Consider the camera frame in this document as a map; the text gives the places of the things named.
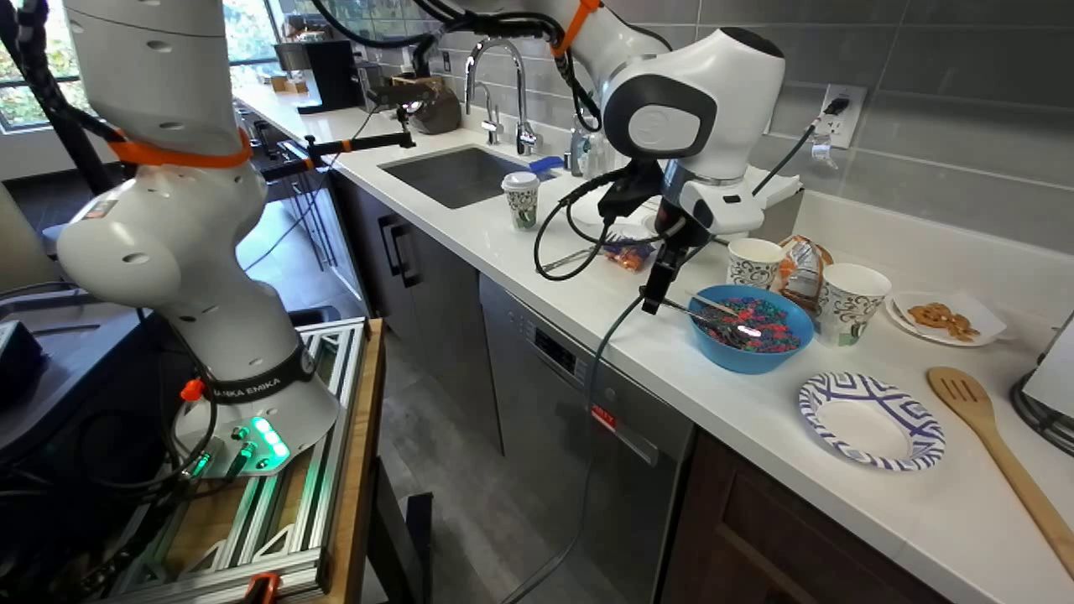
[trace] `cup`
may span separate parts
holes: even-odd
[[[785,258],[782,246],[766,239],[736,239],[729,246],[731,266],[723,282],[731,286],[751,286],[751,288],[772,288],[777,263]]]
[[[507,205],[509,205],[509,218],[516,229],[535,229],[535,176],[534,171],[509,171],[501,181]]]
[[[854,345],[892,282],[865,266],[830,266],[817,286],[816,333],[832,345]]]

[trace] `kitchen counter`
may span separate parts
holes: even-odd
[[[305,96],[270,95],[245,73],[236,76],[236,96],[289,139],[353,139],[364,122],[362,112],[299,118],[290,107]],[[397,122],[374,113],[362,135],[389,135],[397,128]],[[416,135],[416,148],[409,152],[353,152],[331,167],[503,286],[516,303],[531,304],[576,341],[597,345],[613,317],[635,298],[641,274],[610,263],[594,263],[572,282],[542,282],[531,258],[534,232],[516,232],[509,225],[503,197],[448,213],[383,171],[383,164],[391,162],[444,156],[467,145],[482,148],[482,132]],[[542,181],[539,213],[572,185],[572,177]],[[1005,402],[1011,383],[1033,367],[1051,341],[1053,324],[1071,317],[1074,258],[813,192],[803,197],[794,232],[824,242],[836,258],[881,270],[897,288],[974,291],[1011,322],[1014,338],[985,350],[946,350],[911,338],[885,317],[876,317],[854,350],[813,341],[767,377],[736,377],[712,367],[688,341],[682,313],[637,313],[613,333],[607,364],[943,596],[1074,600],[1074,581],[1062,574],[985,450],[921,383],[921,368],[930,367],[956,367],[977,377],[995,402],[995,422],[1005,447],[1074,526],[1074,459],[1033,436]],[[542,258],[579,249],[559,222],[542,242]],[[693,288],[719,282],[720,263],[720,249],[701,251],[675,282],[672,298],[683,303]],[[872,374],[911,393],[943,422],[943,464],[897,475],[852,465],[816,447],[794,416],[794,393],[816,374]]]

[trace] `dishwasher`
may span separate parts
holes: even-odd
[[[539,548],[542,558],[559,555],[586,508],[579,551],[531,600],[657,600],[692,422],[607,367],[590,406],[582,345],[490,280],[480,282],[480,303],[503,464],[521,479],[507,496],[534,524],[534,541],[522,548]]]

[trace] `wooden spoon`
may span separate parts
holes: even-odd
[[[1014,488],[1018,500],[1033,518],[1038,529],[1059,558],[1067,574],[1074,576],[1074,532],[1062,518],[1051,508],[1046,493],[1038,479],[1021,465],[1021,459],[1001,440],[994,402],[985,398],[983,387],[951,367],[927,368],[930,388],[977,432],[983,450],[994,456],[1005,482]]]

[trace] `wooden cabinet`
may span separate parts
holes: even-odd
[[[701,432],[662,600],[921,604],[943,596]]]
[[[370,192],[340,177],[331,196],[370,317],[383,317],[419,368],[434,377],[456,422],[501,452],[480,273]]]

